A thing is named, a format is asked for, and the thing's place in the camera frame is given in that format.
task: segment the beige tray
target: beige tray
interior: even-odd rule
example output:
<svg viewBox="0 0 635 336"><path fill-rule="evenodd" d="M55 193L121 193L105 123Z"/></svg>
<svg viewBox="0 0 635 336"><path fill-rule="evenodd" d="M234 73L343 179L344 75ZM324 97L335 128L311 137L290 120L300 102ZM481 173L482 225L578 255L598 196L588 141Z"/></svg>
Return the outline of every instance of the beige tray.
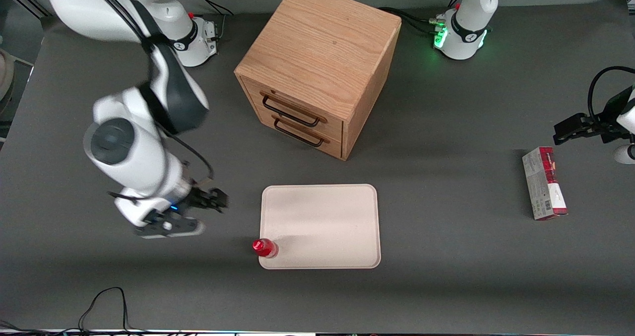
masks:
<svg viewBox="0 0 635 336"><path fill-rule="evenodd" d="M379 265L377 192L371 185L270 186L260 237L279 246L265 269L370 269Z"/></svg>

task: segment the wood grain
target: wood grain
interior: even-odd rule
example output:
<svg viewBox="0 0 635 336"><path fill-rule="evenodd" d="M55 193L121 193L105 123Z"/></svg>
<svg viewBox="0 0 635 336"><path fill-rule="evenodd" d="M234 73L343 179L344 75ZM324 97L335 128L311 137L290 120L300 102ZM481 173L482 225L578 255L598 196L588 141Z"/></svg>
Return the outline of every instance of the wood grain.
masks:
<svg viewBox="0 0 635 336"><path fill-rule="evenodd" d="M352 0L283 0L234 73L263 124L281 119L325 137L319 150L345 160L386 81L400 28L399 17ZM320 122L285 119L264 107L264 94L274 108Z"/></svg>
<svg viewBox="0 0 635 336"><path fill-rule="evenodd" d="M320 139L322 139L323 140L322 145L320 147L316 147L316 149L324 153L327 153L333 157L337 157L338 159L342 158L342 142L335 139L331 139L324 135L320 135L319 133L316 133L315 131L308 131L306 128L304 128L304 126L300 126L294 123L293 121L289 121L288 119L285 119L284 117L280 117L276 114L267 114L266 112L263 112L262 110L260 110L259 114L260 114L261 123L263 123L264 125L272 129L275 129L274 123L276 122L276 119L278 119L279 120L278 126L280 128L290 131L291 133L295 135L299 135L299 137L302 137L303 139L307 139L314 143L317 143L320 141ZM290 137L287 135L284 135L284 137L281 137L281 138L293 139L293 137Z"/></svg>
<svg viewBox="0 0 635 336"><path fill-rule="evenodd" d="M388 78L388 71L390 70L390 63L392 62L392 55L394 54L395 46L397 44L397 35L399 35L399 29L399 27L395 29L395 32L393 33L394 37L391 40L390 44L386 47L386 50L383 53L383 57L377 65L375 73L368 82L363 97L362 99L360 99L359 104L355 109L355 113L351 118L351 121L343 126L343 160L349 158L353 146L355 145L359 134L361 133L361 130L364 127L366 120L368 119L368 115L370 115L370 111L373 109L375 101L377 101L377 98L379 97L379 94L383 89L384 83L386 83L386 78Z"/></svg>
<svg viewBox="0 0 635 336"><path fill-rule="evenodd" d="M315 117L319 117L320 122L314 128L307 129L317 131L319 134L331 137L337 141L342 141L343 127L340 119L335 118L331 114L315 114L315 112L313 112L313 107L306 105L299 106L293 103L288 97L281 96L281 94L279 94L276 90L265 87L264 85L261 85L249 78L243 78L243 83L245 85L245 90L247 90L247 95L252 102L252 106L254 106L254 108L258 108L259 111L262 110L268 114L276 114L272 110L265 108L262 103L263 93L268 93L273 98L268 101L268 105L307 122L312 122L315 120Z"/></svg>
<svg viewBox="0 0 635 336"><path fill-rule="evenodd" d="M236 72L348 121L400 24L352 0L283 0Z"/></svg>

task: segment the red bottle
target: red bottle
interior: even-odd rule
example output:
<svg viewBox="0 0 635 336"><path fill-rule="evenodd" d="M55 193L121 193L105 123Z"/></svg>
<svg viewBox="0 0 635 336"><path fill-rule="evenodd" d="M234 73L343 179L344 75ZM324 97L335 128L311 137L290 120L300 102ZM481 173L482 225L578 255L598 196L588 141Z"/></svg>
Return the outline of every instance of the red bottle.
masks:
<svg viewBox="0 0 635 336"><path fill-rule="evenodd" d="M255 240L252 244L252 247L254 248L254 252L256 252L259 257L264 258L276 257L278 252L277 244L273 243L270 239L267 238Z"/></svg>

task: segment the red bottle cap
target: red bottle cap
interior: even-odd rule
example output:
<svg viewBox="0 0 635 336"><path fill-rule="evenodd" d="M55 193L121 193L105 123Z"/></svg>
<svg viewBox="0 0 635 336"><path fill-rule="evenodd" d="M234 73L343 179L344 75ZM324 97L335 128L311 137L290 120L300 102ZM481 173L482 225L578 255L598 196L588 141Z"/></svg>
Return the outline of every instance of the red bottle cap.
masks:
<svg viewBox="0 0 635 336"><path fill-rule="evenodd" d="M276 243L273 243L267 238L255 240L252 247L259 257L268 257L277 250Z"/></svg>

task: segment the green led light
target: green led light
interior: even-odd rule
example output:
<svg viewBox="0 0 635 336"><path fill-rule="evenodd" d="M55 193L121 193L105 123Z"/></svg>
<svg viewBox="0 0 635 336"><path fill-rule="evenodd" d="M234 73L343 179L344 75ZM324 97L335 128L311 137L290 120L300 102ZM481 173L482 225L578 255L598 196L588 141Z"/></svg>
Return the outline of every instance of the green led light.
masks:
<svg viewBox="0 0 635 336"><path fill-rule="evenodd" d="M478 44L478 47L481 48L483 46L483 42L485 42L485 36L487 35L487 29L483 32L483 37L481 38L481 42Z"/></svg>
<svg viewBox="0 0 635 336"><path fill-rule="evenodd" d="M443 47L446 37L447 37L447 28L444 27L439 33L437 33L437 37L435 37L435 46L437 48Z"/></svg>

